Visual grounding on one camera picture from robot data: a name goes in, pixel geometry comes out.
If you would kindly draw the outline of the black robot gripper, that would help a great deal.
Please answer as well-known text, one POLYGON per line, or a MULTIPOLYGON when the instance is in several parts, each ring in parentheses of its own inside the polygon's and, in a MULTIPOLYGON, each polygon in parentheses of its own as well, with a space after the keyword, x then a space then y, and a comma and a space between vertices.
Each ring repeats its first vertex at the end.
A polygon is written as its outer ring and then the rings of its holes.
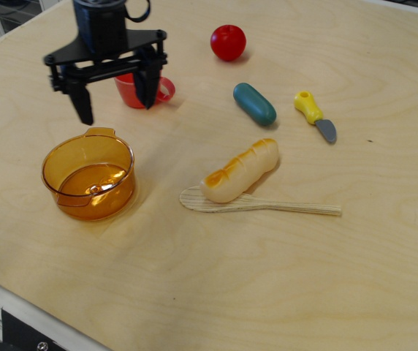
POLYGON ((151 3, 136 18, 129 15, 125 1, 73 1, 77 37, 68 45, 46 55, 54 91, 69 94, 83 124, 94 117, 86 85, 132 73, 136 96, 145 109, 156 101, 161 70, 167 63, 161 29, 128 29, 128 20, 140 23, 150 15, 151 3))

